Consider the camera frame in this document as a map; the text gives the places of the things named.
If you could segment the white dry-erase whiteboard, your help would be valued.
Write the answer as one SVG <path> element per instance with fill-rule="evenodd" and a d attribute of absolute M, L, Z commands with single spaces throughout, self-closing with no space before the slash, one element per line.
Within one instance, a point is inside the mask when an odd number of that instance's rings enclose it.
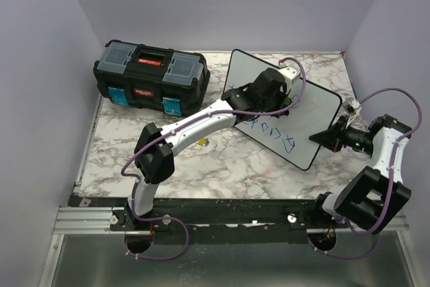
<path fill-rule="evenodd" d="M 233 50 L 224 89 L 253 82 L 267 68 L 277 67 L 242 50 Z M 310 169 L 320 149 L 317 143 L 309 140 L 309 136 L 329 128 L 341 105 L 340 95 L 307 81 L 304 94 L 289 110 L 288 116 L 264 116 L 254 121 L 241 122 L 235 128 L 306 171 Z"/>

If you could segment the green black whiteboard eraser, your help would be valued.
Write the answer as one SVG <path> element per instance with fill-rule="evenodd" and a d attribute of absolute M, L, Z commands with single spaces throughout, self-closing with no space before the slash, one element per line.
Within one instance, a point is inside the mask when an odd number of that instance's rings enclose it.
<path fill-rule="evenodd" d="M 288 106 L 288 105 L 290 105 L 290 104 L 291 104 L 291 102 L 292 102 L 292 100 L 291 100 L 290 98 L 288 98 L 288 97 L 287 97 L 287 98 L 285 99 L 284 104 Z"/>

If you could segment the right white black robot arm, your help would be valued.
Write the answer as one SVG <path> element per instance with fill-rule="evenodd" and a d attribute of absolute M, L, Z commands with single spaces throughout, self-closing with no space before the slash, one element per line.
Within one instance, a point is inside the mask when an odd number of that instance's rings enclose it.
<path fill-rule="evenodd" d="M 389 169 L 392 149 L 396 139 L 409 132 L 411 127 L 385 114 L 376 118 L 367 131 L 347 124 L 349 118 L 341 116 L 327 130 L 309 136 L 312 142 L 338 153 L 350 147 L 371 157 L 365 166 L 339 194 L 319 194 L 309 211 L 310 222 L 323 228 L 333 217 L 343 217 L 359 228 L 368 231 L 382 216 L 383 220 L 373 231 L 378 234 L 402 209 L 411 197 L 411 190 L 404 186 L 401 176 L 403 151 L 409 136 L 402 138 L 396 151 L 393 169 L 393 185 L 388 209 L 383 213 L 389 185 Z"/>

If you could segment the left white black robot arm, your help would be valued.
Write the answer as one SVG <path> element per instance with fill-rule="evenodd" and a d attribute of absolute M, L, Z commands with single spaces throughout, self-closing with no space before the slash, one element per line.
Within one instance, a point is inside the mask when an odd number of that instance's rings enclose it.
<path fill-rule="evenodd" d="M 179 122 L 158 127 L 147 124 L 140 134 L 133 156 L 121 170 L 124 177 L 131 164 L 137 167 L 132 193 L 128 198 L 126 222 L 143 229 L 153 209 L 160 183 L 173 175 L 174 158 L 197 140 L 219 130 L 252 121 L 260 116 L 279 117 L 286 113 L 285 101 L 290 81 L 279 69 L 267 68 L 256 80 L 229 89 L 208 108 Z"/>

